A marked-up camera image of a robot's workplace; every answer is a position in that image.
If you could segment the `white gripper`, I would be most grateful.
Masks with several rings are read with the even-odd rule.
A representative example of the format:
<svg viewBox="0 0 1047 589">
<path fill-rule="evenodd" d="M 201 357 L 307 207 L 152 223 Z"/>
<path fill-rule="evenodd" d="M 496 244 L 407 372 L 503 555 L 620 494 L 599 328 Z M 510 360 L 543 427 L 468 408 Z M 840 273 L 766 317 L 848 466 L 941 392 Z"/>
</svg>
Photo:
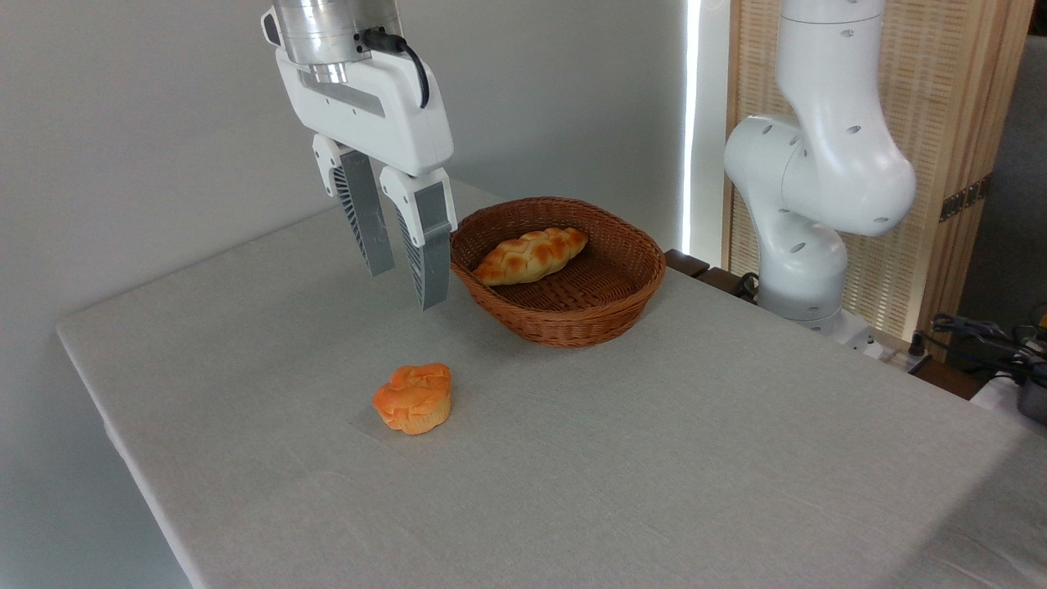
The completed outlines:
<svg viewBox="0 0 1047 589">
<path fill-rule="evenodd" d="M 370 274 L 395 268 L 374 158 L 388 165 L 379 182 L 396 206 L 419 305 L 441 304 L 459 227 L 441 167 L 455 148 L 433 71 L 403 37 L 399 12 L 272 7 L 261 26 L 293 111 L 317 132 L 312 149 L 326 194 L 343 208 Z"/>
</svg>

